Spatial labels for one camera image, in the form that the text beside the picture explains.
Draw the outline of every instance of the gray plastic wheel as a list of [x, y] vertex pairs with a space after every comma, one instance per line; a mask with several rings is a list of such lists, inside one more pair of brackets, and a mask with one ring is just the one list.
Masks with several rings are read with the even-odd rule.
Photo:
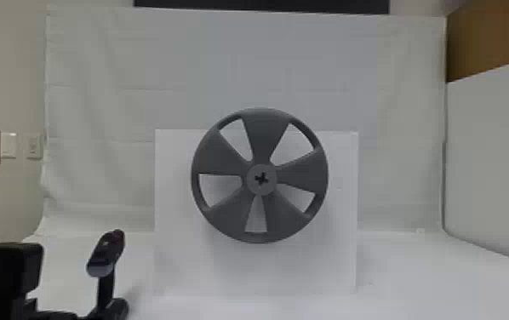
[[[253, 159], [245, 160], [220, 131], [229, 123], [243, 120]], [[275, 166], [271, 155], [289, 124], [311, 143], [313, 150], [291, 162]], [[229, 197], [208, 206], [200, 174], [240, 176], [242, 185]], [[296, 208], [278, 190], [285, 184], [314, 193], [305, 211]], [[302, 230], [317, 214], [328, 189], [328, 163], [316, 135], [300, 120], [273, 109], [247, 109], [220, 120], [203, 137], [193, 158], [191, 186], [195, 202], [207, 221], [220, 232], [246, 243], [272, 243]], [[250, 208], [261, 196], [266, 232], [245, 231]]]

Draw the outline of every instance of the black device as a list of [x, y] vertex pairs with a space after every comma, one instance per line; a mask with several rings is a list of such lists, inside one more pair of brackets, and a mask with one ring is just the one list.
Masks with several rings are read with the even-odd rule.
[[71, 312], [38, 311], [37, 300], [26, 295], [40, 281], [43, 247], [38, 243], [0, 243], [0, 320], [124, 320], [125, 299], [113, 298], [115, 267], [125, 246], [121, 230], [104, 234], [89, 258], [86, 270], [99, 278], [96, 307], [86, 316]]

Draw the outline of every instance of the brown cardboard box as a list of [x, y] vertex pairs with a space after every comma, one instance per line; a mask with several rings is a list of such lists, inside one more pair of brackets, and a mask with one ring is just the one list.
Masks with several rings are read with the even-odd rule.
[[448, 81], [509, 64], [509, 0], [472, 0], [447, 22]]

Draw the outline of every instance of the white table surface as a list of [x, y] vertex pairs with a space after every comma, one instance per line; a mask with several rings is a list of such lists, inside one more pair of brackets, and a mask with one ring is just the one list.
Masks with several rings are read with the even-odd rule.
[[[99, 235], [29, 237], [45, 247], [42, 309], [85, 314], [96, 281], [84, 266]], [[444, 234], [361, 232], [357, 294], [236, 299], [152, 294], [150, 234], [128, 234], [117, 267], [118, 296], [135, 319], [509, 319], [509, 258]]]

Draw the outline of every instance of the gray fan wheel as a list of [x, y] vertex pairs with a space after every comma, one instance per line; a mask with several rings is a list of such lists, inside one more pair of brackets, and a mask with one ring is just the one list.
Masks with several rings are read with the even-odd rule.
[[[243, 120], [253, 153], [251, 161], [241, 157], [220, 133], [237, 120]], [[302, 132], [313, 150], [275, 166], [271, 155], [289, 124]], [[242, 185], [208, 206], [199, 185], [200, 174], [240, 176]], [[314, 198], [301, 211], [277, 190], [278, 184], [312, 192]], [[278, 110], [247, 109], [220, 120], [203, 137], [193, 158], [191, 185], [197, 206], [217, 230], [246, 243], [272, 243], [294, 235], [314, 218], [328, 189], [328, 163], [320, 141], [302, 121]], [[255, 196], [262, 197], [266, 232], [245, 231]]]

